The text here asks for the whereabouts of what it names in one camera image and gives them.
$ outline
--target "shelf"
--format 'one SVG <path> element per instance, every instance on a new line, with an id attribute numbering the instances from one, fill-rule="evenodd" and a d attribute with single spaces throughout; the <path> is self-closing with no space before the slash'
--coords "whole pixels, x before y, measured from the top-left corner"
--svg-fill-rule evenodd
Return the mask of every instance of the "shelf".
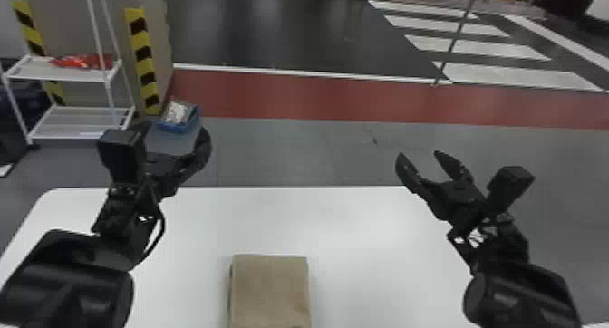
<path id="1" fill-rule="evenodd" d="M 49 63 L 52 59 L 28 54 L 6 72 L 6 77 L 12 80 L 104 82 L 102 70 L 62 68 Z M 112 69 L 106 72 L 108 81 L 112 81 L 121 66 L 122 60 L 114 62 Z"/>
<path id="2" fill-rule="evenodd" d="M 118 125 L 110 108 L 51 106 L 28 134 L 31 139 L 97 140 L 109 129 L 126 129 L 135 107 L 115 108 Z"/>

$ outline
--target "red floor stripe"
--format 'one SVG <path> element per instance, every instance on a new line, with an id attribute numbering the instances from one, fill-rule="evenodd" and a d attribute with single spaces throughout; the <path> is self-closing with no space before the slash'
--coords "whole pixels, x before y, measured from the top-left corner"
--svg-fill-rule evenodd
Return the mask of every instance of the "red floor stripe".
<path id="1" fill-rule="evenodd" d="M 609 95 L 591 92 L 186 70 L 170 92 L 210 117 L 609 129 Z"/>

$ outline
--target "black cable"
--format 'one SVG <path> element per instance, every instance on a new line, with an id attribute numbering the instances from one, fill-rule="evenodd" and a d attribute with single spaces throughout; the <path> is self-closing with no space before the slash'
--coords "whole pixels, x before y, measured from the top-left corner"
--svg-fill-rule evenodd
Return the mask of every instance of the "black cable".
<path id="1" fill-rule="evenodd" d="M 157 247 L 157 244 L 159 243 L 160 239 L 163 238 L 163 235 L 165 235 L 165 216 L 160 211 L 159 211 L 159 221 L 160 221 L 160 231 L 157 234 L 157 236 L 154 238 L 154 241 L 152 242 L 152 244 L 150 244 L 149 248 L 146 249 L 146 251 L 144 252 L 143 256 L 141 257 L 140 263 L 143 262 L 148 257 L 148 255 L 150 255 L 150 253 L 152 253 L 152 250 L 154 250 L 154 248 Z"/>

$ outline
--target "red object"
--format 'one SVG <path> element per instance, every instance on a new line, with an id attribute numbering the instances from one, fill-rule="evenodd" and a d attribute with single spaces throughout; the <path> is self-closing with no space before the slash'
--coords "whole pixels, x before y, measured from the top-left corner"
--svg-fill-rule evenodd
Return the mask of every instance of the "red object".
<path id="1" fill-rule="evenodd" d="M 112 69 L 114 63 L 112 55 L 105 53 L 102 57 L 106 64 L 105 68 Z M 102 67 L 100 55 L 97 53 L 67 55 L 54 58 L 50 62 L 62 68 L 101 69 Z"/>

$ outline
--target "white pole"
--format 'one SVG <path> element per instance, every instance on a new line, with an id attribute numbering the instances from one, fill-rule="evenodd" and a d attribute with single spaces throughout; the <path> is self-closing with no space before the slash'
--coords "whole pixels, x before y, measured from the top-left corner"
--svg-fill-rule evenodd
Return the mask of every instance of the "white pole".
<path id="1" fill-rule="evenodd" d="M 119 48 L 119 41 L 117 40 L 116 33 L 114 33 L 114 24 L 112 23 L 106 0 L 101 0 L 101 7 L 103 8 L 103 13 L 106 16 L 106 23 L 108 24 L 108 29 L 110 30 L 110 37 L 112 38 L 112 44 L 114 45 L 114 52 L 116 53 L 116 56 L 120 57 L 122 60 L 121 49 Z M 131 84 L 129 83 L 129 78 L 127 77 L 127 70 L 125 69 L 124 62 L 121 67 L 121 72 L 122 78 L 125 81 L 125 88 L 127 89 L 127 93 L 129 94 L 129 101 L 131 102 L 131 106 L 135 106 L 135 101 L 133 100 L 133 93 L 131 92 Z"/>
<path id="2" fill-rule="evenodd" d="M 106 94 L 108 96 L 108 104 L 110 105 L 112 121 L 114 122 L 114 125 L 116 127 L 119 127 L 119 121 L 116 118 L 116 110 L 114 110 L 115 109 L 114 99 L 112 98 L 112 91 L 111 91 L 112 86 L 111 86 L 111 82 L 108 80 L 106 62 L 103 59 L 102 40 L 100 39 L 100 29 L 97 27 L 97 19 L 95 17 L 95 9 L 93 6 L 93 1 L 87 0 L 87 5 L 89 6 L 89 17 L 91 18 L 91 27 L 93 28 L 93 37 L 95 38 L 95 47 L 97 48 L 97 54 L 100 57 L 100 65 L 102 67 L 101 72 L 102 72 L 102 78 L 103 78 L 103 85 L 106 89 Z"/>

